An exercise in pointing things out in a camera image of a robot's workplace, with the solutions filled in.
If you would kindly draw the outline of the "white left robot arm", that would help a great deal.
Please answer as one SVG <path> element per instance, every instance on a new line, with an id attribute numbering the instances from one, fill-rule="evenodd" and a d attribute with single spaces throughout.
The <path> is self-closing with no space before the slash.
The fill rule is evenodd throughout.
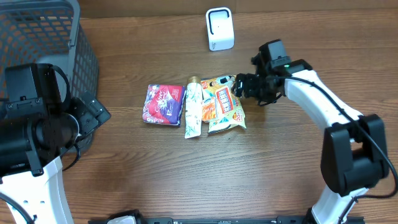
<path id="1" fill-rule="evenodd" d="M 49 63 L 5 70 L 9 98 L 1 120 L 1 200 L 16 223 L 73 223 L 63 186 L 63 155 L 107 122 L 111 114 L 88 91 L 62 99 Z"/>

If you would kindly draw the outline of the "orange small snack pack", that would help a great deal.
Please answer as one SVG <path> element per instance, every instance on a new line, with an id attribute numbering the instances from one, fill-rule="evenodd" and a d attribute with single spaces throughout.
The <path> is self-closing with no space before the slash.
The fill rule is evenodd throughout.
<path id="1" fill-rule="evenodd" d="M 207 98 L 202 101 L 202 121 L 209 123 L 217 119 L 216 99 L 215 97 Z"/>

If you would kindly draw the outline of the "white tube gold cap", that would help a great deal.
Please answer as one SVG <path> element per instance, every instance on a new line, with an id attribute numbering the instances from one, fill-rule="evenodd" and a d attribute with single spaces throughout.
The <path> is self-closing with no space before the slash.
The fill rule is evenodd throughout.
<path id="1" fill-rule="evenodd" d="M 202 87 L 199 77 L 190 77 L 187 84 L 185 103 L 185 139 L 201 134 Z"/>

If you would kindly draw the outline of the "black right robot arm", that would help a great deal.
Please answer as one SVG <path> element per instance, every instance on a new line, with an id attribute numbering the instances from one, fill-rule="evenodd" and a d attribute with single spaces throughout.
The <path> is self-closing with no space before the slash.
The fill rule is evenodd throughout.
<path id="1" fill-rule="evenodd" d="M 291 60 L 280 39 L 260 46 L 251 59 L 254 73 L 239 73 L 232 92 L 257 100 L 259 106 L 282 96 L 298 104 L 323 132 L 320 169 L 325 188 L 306 215 L 294 223 L 364 223 L 349 217 L 369 189 L 397 171 L 387 155 L 384 122 L 363 115 L 339 99 L 304 59 Z"/>

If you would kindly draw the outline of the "yellow snack bag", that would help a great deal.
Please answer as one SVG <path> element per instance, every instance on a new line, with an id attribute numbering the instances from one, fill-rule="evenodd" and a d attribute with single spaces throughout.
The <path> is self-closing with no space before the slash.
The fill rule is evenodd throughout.
<path id="1" fill-rule="evenodd" d="M 245 113 L 238 97 L 231 92 L 234 75 L 201 80 L 203 100 L 216 99 L 217 119 L 208 123 L 208 133 L 218 133 L 237 126 L 246 129 Z"/>

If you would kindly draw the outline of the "purple red snack pack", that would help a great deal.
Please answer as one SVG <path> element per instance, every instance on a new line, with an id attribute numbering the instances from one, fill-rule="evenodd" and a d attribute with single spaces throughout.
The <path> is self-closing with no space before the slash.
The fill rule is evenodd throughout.
<path id="1" fill-rule="evenodd" d="M 143 121 L 180 126 L 186 88 L 179 85 L 148 85 Z"/>

